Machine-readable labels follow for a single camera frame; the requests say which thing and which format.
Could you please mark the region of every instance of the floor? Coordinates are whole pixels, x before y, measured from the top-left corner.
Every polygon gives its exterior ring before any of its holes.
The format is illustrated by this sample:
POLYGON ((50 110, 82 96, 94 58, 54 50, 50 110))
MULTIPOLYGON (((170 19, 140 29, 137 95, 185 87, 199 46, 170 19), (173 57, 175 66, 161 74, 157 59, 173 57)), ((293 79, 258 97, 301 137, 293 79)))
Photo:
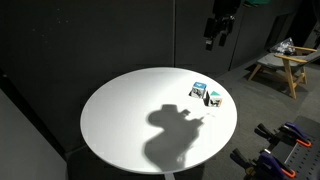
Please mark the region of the floor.
MULTIPOLYGON (((320 123, 320 65, 306 68, 308 84, 296 88, 297 99, 288 96, 286 83, 264 73, 252 81, 247 78, 254 62, 244 64, 215 78, 233 97, 238 111, 238 122, 233 137, 214 157, 195 168, 175 173, 176 180, 237 180, 243 179, 245 171, 231 158, 238 148, 247 158, 256 158, 268 142, 254 133, 263 123, 268 129, 277 129, 282 123, 307 118, 320 123)), ((68 159, 69 180, 163 180, 162 175, 139 175, 114 168, 84 146, 68 159)))

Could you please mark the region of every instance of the table leg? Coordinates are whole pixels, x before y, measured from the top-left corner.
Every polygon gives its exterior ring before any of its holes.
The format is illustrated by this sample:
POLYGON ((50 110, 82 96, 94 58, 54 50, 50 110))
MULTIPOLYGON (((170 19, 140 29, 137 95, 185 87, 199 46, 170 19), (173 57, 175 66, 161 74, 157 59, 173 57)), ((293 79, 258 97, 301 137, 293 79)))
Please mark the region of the table leg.
POLYGON ((164 174, 164 178, 165 178, 165 180, 175 180, 173 173, 164 174))

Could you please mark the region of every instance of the table top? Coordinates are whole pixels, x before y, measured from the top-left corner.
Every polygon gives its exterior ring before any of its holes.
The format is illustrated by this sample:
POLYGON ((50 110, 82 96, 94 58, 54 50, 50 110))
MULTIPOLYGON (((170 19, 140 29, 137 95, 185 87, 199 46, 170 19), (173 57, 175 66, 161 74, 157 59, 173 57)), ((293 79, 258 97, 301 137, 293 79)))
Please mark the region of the table top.
POLYGON ((100 87, 81 114, 81 132, 107 163, 141 174, 166 174, 197 166, 231 138, 237 110, 217 82, 190 70, 148 68, 119 76, 100 87), (208 107, 189 94, 195 82, 222 98, 208 107))

